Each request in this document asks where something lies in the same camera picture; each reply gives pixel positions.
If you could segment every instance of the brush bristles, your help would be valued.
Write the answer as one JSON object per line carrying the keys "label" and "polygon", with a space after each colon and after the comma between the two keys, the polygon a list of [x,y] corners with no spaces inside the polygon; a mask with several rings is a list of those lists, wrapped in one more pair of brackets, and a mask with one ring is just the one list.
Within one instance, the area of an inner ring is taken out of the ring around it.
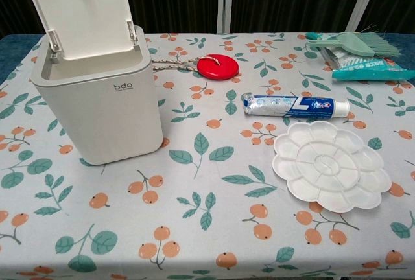
{"label": "brush bristles", "polygon": [[380,37],[375,32],[356,33],[369,48],[371,48],[376,55],[380,56],[399,56],[401,55],[399,49],[394,45],[388,43],[385,39]]}

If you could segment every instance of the toothpaste cap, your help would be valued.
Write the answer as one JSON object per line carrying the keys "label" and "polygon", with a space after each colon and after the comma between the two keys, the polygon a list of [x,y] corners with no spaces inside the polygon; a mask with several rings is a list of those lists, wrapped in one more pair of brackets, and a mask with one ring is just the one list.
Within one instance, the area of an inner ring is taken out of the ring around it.
{"label": "toothpaste cap", "polygon": [[345,117],[350,111],[349,102],[336,102],[333,117]]}

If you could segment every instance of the white plastic palette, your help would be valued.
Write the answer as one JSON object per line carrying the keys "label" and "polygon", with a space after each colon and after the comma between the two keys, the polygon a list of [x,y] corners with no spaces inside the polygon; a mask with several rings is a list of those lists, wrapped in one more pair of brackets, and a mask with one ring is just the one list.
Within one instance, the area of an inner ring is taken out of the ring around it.
{"label": "white plastic palette", "polygon": [[275,139],[274,149],[272,167],[289,191],[333,212],[377,207],[392,184],[375,150],[325,121],[291,125]]}

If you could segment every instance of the table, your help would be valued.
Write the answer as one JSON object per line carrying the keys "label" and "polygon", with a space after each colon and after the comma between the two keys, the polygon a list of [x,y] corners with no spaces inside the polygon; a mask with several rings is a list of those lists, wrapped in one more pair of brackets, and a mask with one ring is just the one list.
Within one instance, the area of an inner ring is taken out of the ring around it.
{"label": "table", "polygon": [[[30,83],[35,45],[0,86],[0,279],[413,277],[414,88],[334,81],[305,42],[303,33],[147,35],[154,59],[222,53],[240,74],[155,73],[161,148],[98,167]],[[246,92],[349,99],[352,113],[330,122],[382,155],[394,184],[381,205],[338,214],[293,197],[272,171],[271,144],[305,119],[245,116]]]}

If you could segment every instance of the red disc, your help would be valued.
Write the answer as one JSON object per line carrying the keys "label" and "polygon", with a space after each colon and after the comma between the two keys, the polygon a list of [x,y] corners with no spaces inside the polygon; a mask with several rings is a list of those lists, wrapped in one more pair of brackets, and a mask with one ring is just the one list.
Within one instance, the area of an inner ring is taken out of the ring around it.
{"label": "red disc", "polygon": [[225,80],[238,74],[239,66],[233,58],[222,54],[208,54],[207,56],[216,58],[219,65],[208,58],[199,60],[197,70],[202,76],[214,80]]}

